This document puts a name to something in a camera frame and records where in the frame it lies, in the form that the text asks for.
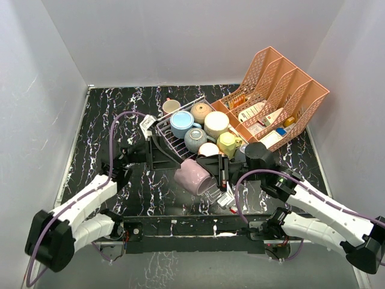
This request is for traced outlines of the purple mug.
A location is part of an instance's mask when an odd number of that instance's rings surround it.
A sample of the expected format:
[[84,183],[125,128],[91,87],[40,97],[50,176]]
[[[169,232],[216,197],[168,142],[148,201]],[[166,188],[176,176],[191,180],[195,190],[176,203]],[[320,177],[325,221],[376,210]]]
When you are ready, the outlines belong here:
[[213,183],[210,173],[192,159],[181,164],[174,174],[174,180],[193,196],[202,195]]

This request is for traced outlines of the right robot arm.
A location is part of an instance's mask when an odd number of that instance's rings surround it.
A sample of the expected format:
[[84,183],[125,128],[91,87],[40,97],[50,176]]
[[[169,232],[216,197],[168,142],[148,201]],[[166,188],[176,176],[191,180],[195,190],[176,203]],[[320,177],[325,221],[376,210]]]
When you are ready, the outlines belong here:
[[319,192],[297,172],[277,163],[274,154],[260,142],[246,145],[243,154],[241,162],[231,162],[222,154],[200,154],[196,161],[216,179],[222,191],[230,188],[232,181],[239,187],[245,179],[257,180],[267,195],[311,215],[307,219],[278,208],[263,228],[257,229],[238,208],[237,213],[247,224],[247,235],[261,232],[276,239],[309,240],[341,254],[365,273],[378,272],[384,258],[384,217],[364,216]]

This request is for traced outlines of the small grey-blue cup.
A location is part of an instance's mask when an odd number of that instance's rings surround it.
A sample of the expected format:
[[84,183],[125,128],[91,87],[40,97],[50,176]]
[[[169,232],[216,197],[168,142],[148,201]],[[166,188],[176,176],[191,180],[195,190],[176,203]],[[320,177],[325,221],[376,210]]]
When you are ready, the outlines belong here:
[[247,144],[242,144],[242,145],[240,145],[239,148],[237,148],[235,155],[234,155],[235,162],[241,162],[241,163],[246,162],[246,156],[245,156],[246,147],[247,147]]

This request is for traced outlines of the yellow-green mug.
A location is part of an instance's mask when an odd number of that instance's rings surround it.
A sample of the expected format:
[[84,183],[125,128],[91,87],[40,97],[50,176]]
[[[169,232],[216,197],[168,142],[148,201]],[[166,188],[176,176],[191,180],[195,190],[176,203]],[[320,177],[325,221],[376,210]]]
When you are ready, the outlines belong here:
[[217,146],[219,150],[232,159],[235,155],[237,148],[242,145],[242,139],[233,135],[230,132],[222,133],[217,139]]

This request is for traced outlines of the grey mug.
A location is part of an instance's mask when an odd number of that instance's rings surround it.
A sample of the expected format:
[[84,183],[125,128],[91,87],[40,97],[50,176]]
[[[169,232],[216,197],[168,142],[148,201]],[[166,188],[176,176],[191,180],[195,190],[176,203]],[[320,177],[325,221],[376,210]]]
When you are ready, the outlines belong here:
[[199,147],[207,142],[216,143],[216,140],[207,135],[207,133],[201,128],[191,128],[184,136],[186,148],[195,154],[198,152]]

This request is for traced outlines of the beige round mug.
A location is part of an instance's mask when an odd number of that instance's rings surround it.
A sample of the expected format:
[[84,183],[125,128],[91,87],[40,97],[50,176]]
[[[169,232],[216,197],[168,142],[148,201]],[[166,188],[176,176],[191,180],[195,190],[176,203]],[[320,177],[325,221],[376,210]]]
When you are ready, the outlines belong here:
[[195,123],[204,124],[206,116],[212,112],[212,108],[203,102],[196,103],[192,106],[190,113],[192,114]]

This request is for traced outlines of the pink mug white inside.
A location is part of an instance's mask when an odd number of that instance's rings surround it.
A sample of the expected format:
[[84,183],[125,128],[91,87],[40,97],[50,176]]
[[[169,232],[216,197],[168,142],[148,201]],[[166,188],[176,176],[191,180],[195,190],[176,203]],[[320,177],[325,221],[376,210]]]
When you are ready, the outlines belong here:
[[170,114],[173,111],[178,110],[179,108],[180,102],[175,99],[167,99],[162,105],[164,115]]

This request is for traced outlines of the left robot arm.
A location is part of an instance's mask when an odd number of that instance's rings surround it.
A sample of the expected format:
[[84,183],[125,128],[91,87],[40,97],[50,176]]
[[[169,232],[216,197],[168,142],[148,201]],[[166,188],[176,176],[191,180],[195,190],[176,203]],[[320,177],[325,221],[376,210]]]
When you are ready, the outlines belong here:
[[115,196],[129,182],[130,164],[146,163],[152,170],[178,169],[182,159],[162,137],[120,148],[110,147],[110,157],[101,161],[100,172],[79,193],[50,212],[41,210],[33,218],[25,253],[53,272],[65,268],[75,252],[100,238],[120,240],[124,235],[122,217],[105,209],[90,214]]

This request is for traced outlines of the light blue mug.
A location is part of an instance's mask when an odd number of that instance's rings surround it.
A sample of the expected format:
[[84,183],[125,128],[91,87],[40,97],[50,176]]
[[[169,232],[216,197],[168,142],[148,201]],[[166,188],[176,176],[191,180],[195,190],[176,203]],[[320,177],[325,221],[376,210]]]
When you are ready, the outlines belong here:
[[173,135],[183,139],[191,128],[202,128],[201,124],[196,123],[193,115],[188,111],[178,111],[170,117],[170,126]]

